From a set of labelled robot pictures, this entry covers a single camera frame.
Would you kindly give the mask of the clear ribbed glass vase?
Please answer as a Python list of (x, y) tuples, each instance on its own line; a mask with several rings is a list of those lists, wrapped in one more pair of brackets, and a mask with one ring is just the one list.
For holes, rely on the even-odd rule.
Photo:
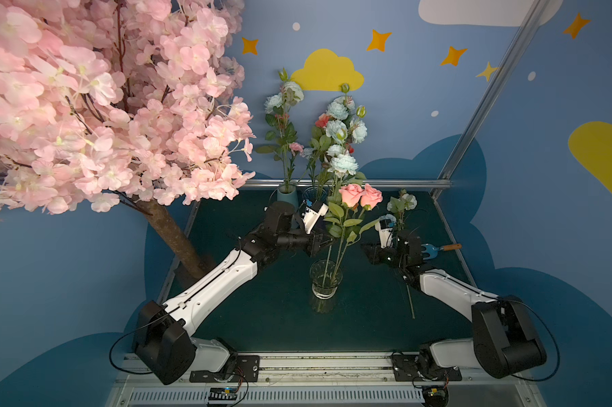
[(325, 314), (335, 307), (342, 278), (341, 268), (332, 260), (321, 259), (311, 266), (311, 306), (315, 312)]

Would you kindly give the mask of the blue carnation stem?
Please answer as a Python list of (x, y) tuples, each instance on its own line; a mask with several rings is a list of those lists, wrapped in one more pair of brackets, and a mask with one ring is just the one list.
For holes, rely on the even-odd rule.
[(379, 225), (381, 229), (394, 228), (397, 224), (397, 218), (392, 214), (382, 215), (379, 218)]

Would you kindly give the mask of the blue rose stem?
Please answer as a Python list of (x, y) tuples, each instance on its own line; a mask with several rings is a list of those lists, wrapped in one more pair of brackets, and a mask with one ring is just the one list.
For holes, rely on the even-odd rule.
[(398, 197), (390, 198), (387, 210), (394, 218), (390, 238), (392, 239), (391, 264), (397, 269), (406, 284), (409, 312), (415, 318), (413, 290), (419, 283), (418, 267), (421, 265), (421, 240), (414, 230), (407, 228), (407, 214), (417, 206), (417, 199), (406, 190), (401, 190)]

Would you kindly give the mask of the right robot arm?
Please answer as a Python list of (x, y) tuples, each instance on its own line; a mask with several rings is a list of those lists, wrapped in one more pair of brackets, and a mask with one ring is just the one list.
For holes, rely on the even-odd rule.
[(481, 369), (493, 378), (517, 376), (547, 362), (547, 352), (530, 315), (516, 296), (476, 288), (429, 263), (419, 237), (380, 230), (378, 244), (362, 244), (370, 263), (398, 271), (401, 281), (447, 305), (471, 323), (471, 337), (424, 344), (415, 359), (426, 381), (451, 379), (461, 368)]

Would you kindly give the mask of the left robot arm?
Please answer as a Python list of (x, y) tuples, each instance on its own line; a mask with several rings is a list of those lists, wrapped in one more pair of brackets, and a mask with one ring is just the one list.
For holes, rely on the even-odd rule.
[(328, 245), (323, 227), (328, 210), (315, 202), (298, 214), (289, 203), (272, 203), (263, 222), (206, 276), (162, 304), (151, 301), (142, 307), (133, 333), (134, 353), (164, 385), (190, 369), (231, 376), (234, 350), (221, 340), (194, 339), (193, 334), (229, 295), (282, 252), (302, 249), (313, 256)]

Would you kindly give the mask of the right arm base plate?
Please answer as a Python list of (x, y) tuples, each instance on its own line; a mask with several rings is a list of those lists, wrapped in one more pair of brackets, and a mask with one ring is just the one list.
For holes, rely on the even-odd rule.
[(442, 368), (428, 354), (401, 354), (390, 356), (396, 382), (461, 382), (457, 367)]

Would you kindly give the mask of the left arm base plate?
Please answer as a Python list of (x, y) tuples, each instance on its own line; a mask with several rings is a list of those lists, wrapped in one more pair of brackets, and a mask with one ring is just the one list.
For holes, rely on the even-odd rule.
[(260, 373), (260, 356), (256, 354), (235, 354), (229, 357), (217, 372), (191, 371), (191, 383), (256, 383)]

